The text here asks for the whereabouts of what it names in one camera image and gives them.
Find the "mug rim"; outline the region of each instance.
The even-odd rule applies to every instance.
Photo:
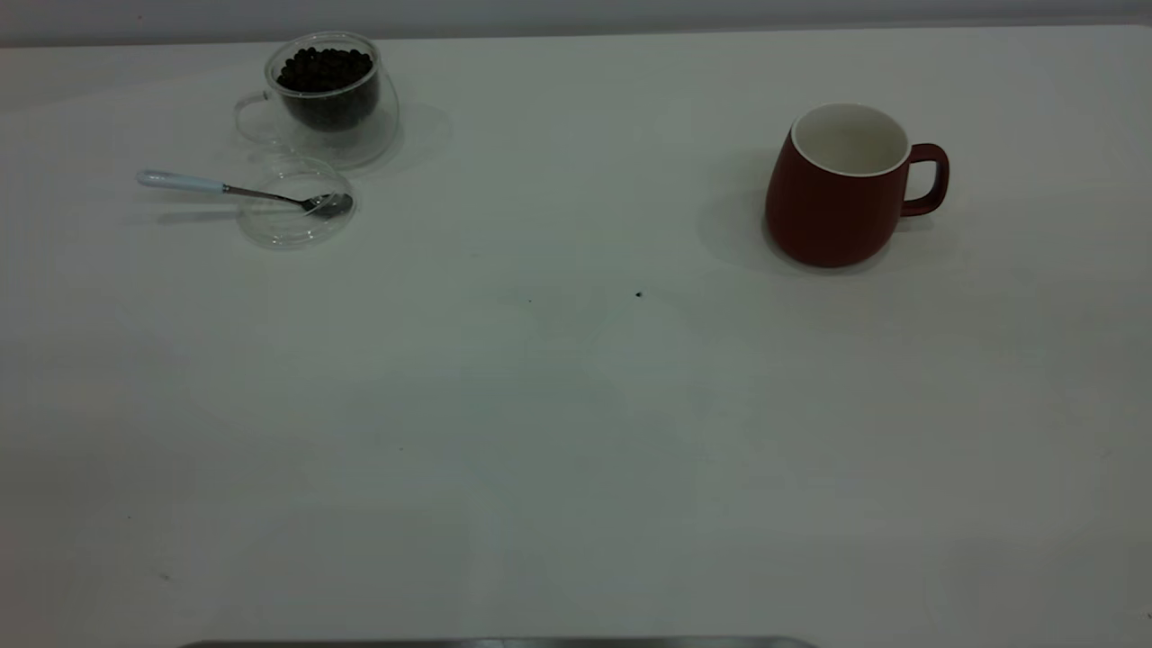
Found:
[[[900,130],[900,134],[904,137],[904,155],[900,157],[900,161],[897,161],[896,164],[894,164],[894,165],[885,168],[884,171],[877,171],[877,172],[873,172],[873,173],[848,173],[848,172],[844,172],[844,171],[836,171],[834,168],[828,168],[827,166],[825,166],[825,165],[816,161],[811,157],[809,157],[809,155],[804,152],[804,149],[802,149],[801,145],[796,143],[796,127],[799,125],[801,121],[804,120],[804,118],[808,118],[808,116],[812,115],[817,111],[821,111],[821,110],[831,108],[831,107],[859,108],[859,110],[870,112],[872,114],[880,115],[881,118],[890,121],[892,125],[895,126],[896,129]],[[880,108],[876,108],[876,107],[869,106],[866,104],[859,104],[859,103],[855,103],[855,101],[828,101],[826,104],[820,104],[818,106],[813,106],[812,108],[808,110],[804,114],[802,114],[798,118],[796,118],[795,121],[793,121],[791,128],[788,129],[788,141],[791,142],[793,148],[796,149],[796,152],[799,153],[801,157],[804,158],[805,161],[808,161],[812,166],[819,168],[820,171],[826,171],[828,173],[832,173],[832,174],[835,174],[835,175],[841,175],[843,178],[879,178],[881,175],[887,175],[887,174],[892,173],[893,171],[896,171],[897,168],[900,168],[901,166],[903,166],[904,163],[908,161],[908,157],[911,156],[911,153],[912,153],[912,142],[908,138],[908,131],[904,130],[903,125],[901,125],[899,121],[896,121],[896,118],[889,115],[888,113],[881,111]]]
[[[338,88],[335,90],[325,90],[323,92],[302,92],[300,90],[289,90],[288,88],[280,85],[280,83],[276,81],[278,70],[272,69],[273,65],[275,65],[276,59],[279,59],[281,54],[288,52],[289,50],[303,50],[308,47],[308,43],[319,40],[321,38],[348,38],[350,40],[357,40],[362,43],[364,45],[364,48],[369,51],[369,55],[372,56],[372,70],[365,74],[364,76],[359,77],[359,80],[356,81],[356,83],[353,83],[350,85],[344,85],[343,88]],[[340,30],[313,31],[312,33],[305,33],[304,36],[301,36],[298,38],[293,38],[288,43],[285,43],[279,48],[276,48],[276,51],[273,52],[271,56],[268,56],[268,61],[264,63],[264,78],[265,81],[267,81],[268,85],[272,89],[283,95],[285,97],[293,97],[297,99],[323,99],[325,97],[335,97],[336,95],[342,95],[344,92],[348,92],[349,90],[359,88],[369,80],[371,80],[373,76],[376,76],[381,67],[384,67],[384,63],[380,62],[380,51],[376,48],[376,44],[369,40],[367,37],[354,33],[351,31],[340,31]]]

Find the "white table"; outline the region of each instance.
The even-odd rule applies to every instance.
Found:
[[[5,646],[1152,642],[1152,31],[384,42],[300,253],[132,181],[273,47],[0,51]],[[759,225],[829,100],[953,165],[842,274]]]

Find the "mug handle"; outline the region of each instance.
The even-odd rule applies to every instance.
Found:
[[[245,130],[243,122],[240,119],[240,114],[244,112],[244,108],[251,106],[252,104],[267,101],[271,98],[272,97],[268,96],[267,90],[259,90],[257,92],[249,92],[248,95],[241,97],[238,101],[236,101],[236,106],[232,110],[232,118],[233,121],[236,122],[236,131],[243,135],[245,140],[250,140],[252,142],[256,142],[257,144],[275,145],[280,143],[280,140],[276,137],[262,137],[260,135],[257,135],[251,130]]]
[[[935,211],[943,196],[948,193],[948,153],[935,144],[914,144],[912,152],[908,156],[908,164],[918,161],[937,163],[937,179],[932,183],[932,189],[920,198],[904,201],[904,206],[900,210],[900,216],[924,216]]]

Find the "glass saucer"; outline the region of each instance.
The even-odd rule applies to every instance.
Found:
[[[328,195],[314,209],[304,211],[289,203],[262,198],[244,198],[240,205],[240,229],[253,243],[273,249],[313,246],[344,228],[359,206],[353,186],[327,164],[311,158],[280,158],[265,166],[264,175],[251,189],[303,201]],[[351,208],[339,216],[324,217],[316,212],[338,196],[353,197]]]

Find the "spoon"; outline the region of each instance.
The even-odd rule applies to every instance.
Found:
[[[225,184],[219,180],[207,180],[192,175],[181,175],[168,173],[167,171],[145,169],[136,174],[136,181],[145,187],[158,189],[180,189],[182,191],[200,191],[202,194],[235,194],[237,196],[249,196],[252,198],[267,198],[271,201],[283,201],[291,203],[304,211],[312,212],[319,218],[333,218],[347,213],[353,209],[353,197],[348,194],[321,194],[303,201],[296,201],[275,194],[265,194],[252,189],[242,189]]]

